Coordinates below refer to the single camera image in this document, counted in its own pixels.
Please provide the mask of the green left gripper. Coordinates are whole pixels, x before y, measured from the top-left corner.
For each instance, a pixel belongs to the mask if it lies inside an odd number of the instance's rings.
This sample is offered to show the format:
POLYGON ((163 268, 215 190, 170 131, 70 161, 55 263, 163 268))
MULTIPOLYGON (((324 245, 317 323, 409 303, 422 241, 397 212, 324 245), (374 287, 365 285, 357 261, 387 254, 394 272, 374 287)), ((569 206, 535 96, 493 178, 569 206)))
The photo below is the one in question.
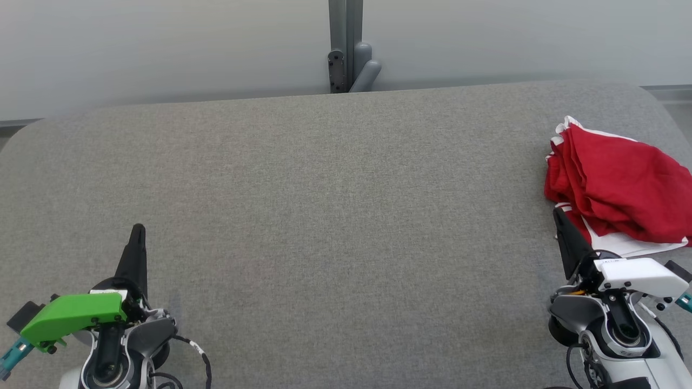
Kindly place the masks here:
MULTIPOLYGON (((134 224, 115 277, 128 280, 143 297, 148 297, 147 272, 146 229, 143 224, 134 224)), ((20 330, 20 335, 35 347, 42 347, 43 342, 57 342, 74 332, 119 319, 128 319, 121 294, 71 294, 60 296, 41 308, 20 330)))

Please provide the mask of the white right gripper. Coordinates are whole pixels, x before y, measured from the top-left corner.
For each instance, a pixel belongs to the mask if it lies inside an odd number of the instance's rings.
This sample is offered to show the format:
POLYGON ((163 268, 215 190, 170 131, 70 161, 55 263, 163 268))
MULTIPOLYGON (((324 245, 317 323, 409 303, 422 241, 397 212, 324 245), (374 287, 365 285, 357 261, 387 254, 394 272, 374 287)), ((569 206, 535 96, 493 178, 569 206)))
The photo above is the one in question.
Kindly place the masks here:
MULTIPOLYGON (((552 215, 564 277, 588 279, 593 268, 593 249, 562 209, 554 209, 552 215)), ((603 277, 599 291, 625 289, 655 298, 676 299, 690 283, 652 258, 597 259, 595 267, 603 277)))

